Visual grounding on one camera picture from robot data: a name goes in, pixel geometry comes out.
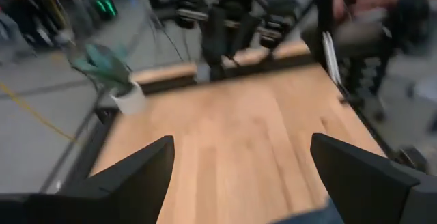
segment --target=white pot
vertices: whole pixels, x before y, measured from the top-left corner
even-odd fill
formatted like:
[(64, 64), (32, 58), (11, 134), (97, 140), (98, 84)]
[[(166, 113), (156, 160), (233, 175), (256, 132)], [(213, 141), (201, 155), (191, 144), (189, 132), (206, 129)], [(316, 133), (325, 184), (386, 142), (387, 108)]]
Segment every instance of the white pot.
[(132, 83), (134, 88), (126, 95), (116, 97), (115, 92), (111, 92), (111, 97), (117, 104), (120, 111), (125, 115), (139, 113), (145, 109), (146, 98), (143, 90), (138, 83)]

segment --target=green light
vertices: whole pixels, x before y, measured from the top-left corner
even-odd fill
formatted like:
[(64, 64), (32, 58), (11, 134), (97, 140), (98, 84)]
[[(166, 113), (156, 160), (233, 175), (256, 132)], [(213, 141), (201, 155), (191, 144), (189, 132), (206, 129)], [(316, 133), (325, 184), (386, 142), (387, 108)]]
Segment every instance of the green light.
[(97, 5), (100, 7), (100, 9), (101, 9), (102, 11), (106, 12), (107, 9), (103, 6), (102, 2), (100, 2), (100, 1), (96, 1), (96, 3), (97, 3)]
[(106, 3), (107, 8), (111, 12), (112, 16), (115, 16), (115, 11), (114, 11), (114, 7), (112, 6), (112, 3), (109, 0), (104, 0), (104, 2)]

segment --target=black metal frame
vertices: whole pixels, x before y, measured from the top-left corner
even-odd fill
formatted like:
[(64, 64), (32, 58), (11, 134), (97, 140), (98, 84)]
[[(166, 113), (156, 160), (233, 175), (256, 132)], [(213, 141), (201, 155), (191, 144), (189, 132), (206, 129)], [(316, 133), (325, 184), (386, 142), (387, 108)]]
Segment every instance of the black metal frame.
[[(320, 38), (320, 44), (322, 45), (322, 32), (330, 32), (333, 22), (333, 14), (331, 10), (332, 0), (316, 0), (317, 7), (319, 9), (318, 14), (318, 35)], [(246, 76), (250, 74), (259, 74), (264, 72), (270, 72), (274, 70), (282, 70), (285, 68), (295, 68), (299, 66), (304, 66), (308, 64), (318, 64), (321, 62), (326, 62), (324, 55), (312, 56), (310, 54), (306, 55), (296, 55), (285, 57), (284, 59), (278, 59), (277, 61), (262, 61), (259, 64), (251, 66), (236, 66), (233, 68), (228, 68), (225, 70), (226, 79), (236, 78), (239, 76)], [(145, 94), (153, 94), (156, 92), (164, 92), (170, 89), (191, 87), (194, 85), (201, 85), (201, 83), (196, 82), (194, 74), (187, 74), (186, 76), (180, 76), (174, 79), (167, 79), (164, 81), (157, 81), (153, 83), (147, 83), (142, 85)], [(343, 95), (347, 95), (347, 91), (338, 87)], [(393, 151), (390, 149), (388, 144), (382, 139), (382, 137), (375, 131), (375, 129), (370, 125), (367, 118), (362, 114), (358, 107), (351, 104), (352, 108), (363, 122), (365, 127), (374, 137), (378, 145), (384, 150), (385, 154), (392, 158)], [(79, 157), (77, 158), (75, 164), (72, 166), (67, 178), (64, 180), (63, 186), (70, 186), (75, 184), (75, 182), (81, 181), (87, 178), (94, 163), (100, 153), (102, 146), (107, 138), (113, 121), (117, 117), (118, 110), (113, 107), (99, 107), (96, 105), (90, 113), (95, 113), (101, 124), (95, 125), (86, 145), (83, 147)], [(88, 115), (81, 125), (80, 129), (83, 129), (90, 120), (91, 116)], [(49, 186), (53, 183), (54, 176), (57, 174), (59, 166), (56, 166), (46, 183), (42, 187), (41, 191), (47, 191)]]

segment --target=wooden tabletop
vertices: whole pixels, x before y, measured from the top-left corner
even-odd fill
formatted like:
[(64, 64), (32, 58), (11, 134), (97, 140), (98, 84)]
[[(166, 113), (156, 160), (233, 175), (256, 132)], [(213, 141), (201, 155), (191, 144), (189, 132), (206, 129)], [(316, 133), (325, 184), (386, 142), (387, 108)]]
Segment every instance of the wooden tabletop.
[(309, 152), (313, 133), (382, 155), (340, 96), (318, 64), (152, 95), (144, 112), (118, 116), (91, 174), (173, 135), (158, 223), (264, 224), (315, 210), (327, 193)]

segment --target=gray floor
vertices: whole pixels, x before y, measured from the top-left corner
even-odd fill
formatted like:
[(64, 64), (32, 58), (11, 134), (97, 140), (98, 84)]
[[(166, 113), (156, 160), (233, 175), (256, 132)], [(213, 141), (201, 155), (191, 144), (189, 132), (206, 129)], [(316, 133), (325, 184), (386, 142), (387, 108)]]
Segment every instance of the gray floor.
[[(181, 62), (169, 39), (162, 33), (155, 39), (152, 30), (144, 26), (145, 12), (140, 3), (129, 1), (118, 8), (120, 17), (97, 33), (94, 42), (110, 47), (126, 45), (144, 30), (137, 36), (139, 45), (128, 56), (128, 64), (134, 70)], [(166, 31), (178, 47), (182, 59), (188, 59), (183, 31), (172, 24), (167, 25)], [(298, 32), (295, 32), (289, 39), (297, 40), (297, 35)], [(186, 31), (185, 37), (189, 55), (196, 60), (199, 57), (199, 32)], [(423, 107), (422, 102), (406, 99), (404, 88), (410, 81), (421, 80), (435, 70), (437, 61), (431, 57), (420, 60), (399, 57), (392, 61), (389, 68), (391, 77), (386, 80), (382, 91), (389, 122), (377, 125), (385, 139), (398, 141), (399, 145), (424, 139), (424, 125), (413, 121), (412, 117), (421, 120), (420, 117), (429, 111), (425, 110), (426, 114), (417, 112)], [(33, 109), (69, 135), (75, 133), (96, 98), (89, 81), (72, 71), (60, 53), (40, 55), (18, 65), (3, 66), (0, 68), (0, 82), (20, 94)], [(416, 124), (414, 132), (409, 132), (411, 123)], [(39, 123), (32, 114), (0, 91), (0, 193), (38, 191), (68, 143), (66, 138)], [(74, 159), (81, 146), (79, 140), (69, 161)]]

